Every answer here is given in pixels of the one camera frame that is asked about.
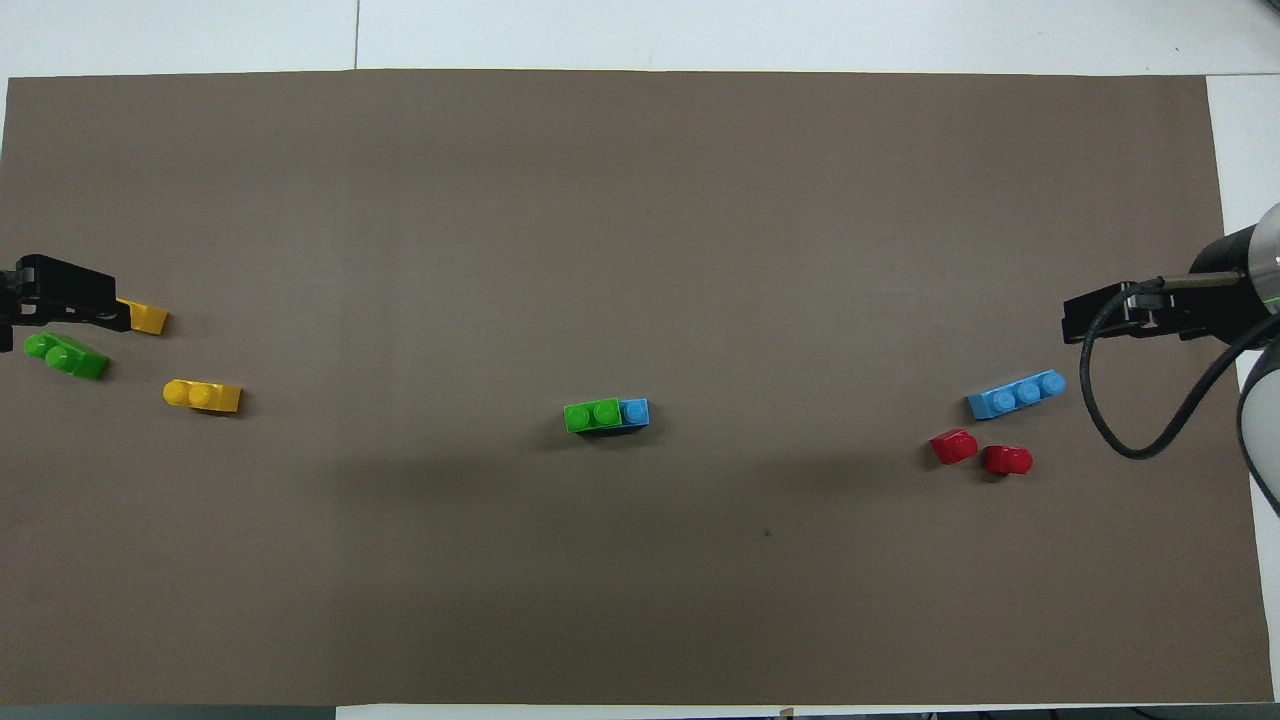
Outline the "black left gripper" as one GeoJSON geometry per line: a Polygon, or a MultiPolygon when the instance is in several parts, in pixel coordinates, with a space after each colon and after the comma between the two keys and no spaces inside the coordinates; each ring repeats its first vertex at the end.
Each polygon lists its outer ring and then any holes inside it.
{"type": "Polygon", "coordinates": [[[0,352],[13,350],[14,318],[19,325],[79,323],[128,332],[131,309],[116,299],[116,279],[47,255],[26,255],[17,272],[1,270],[0,352]]]}

